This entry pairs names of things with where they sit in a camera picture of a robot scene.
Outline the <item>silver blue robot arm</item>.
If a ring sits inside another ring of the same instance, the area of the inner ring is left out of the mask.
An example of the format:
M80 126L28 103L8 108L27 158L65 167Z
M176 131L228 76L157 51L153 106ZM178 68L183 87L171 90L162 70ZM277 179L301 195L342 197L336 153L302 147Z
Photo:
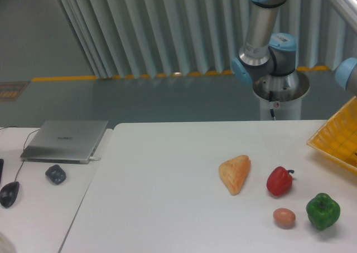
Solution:
M307 78L298 76L296 40L287 33L273 33L280 6L287 0L250 0L253 4L244 45L231 66L243 83L253 83L254 92L269 99L309 89ZM356 0L328 0L334 10L356 32ZM344 60L334 71L335 81L356 96L356 58Z

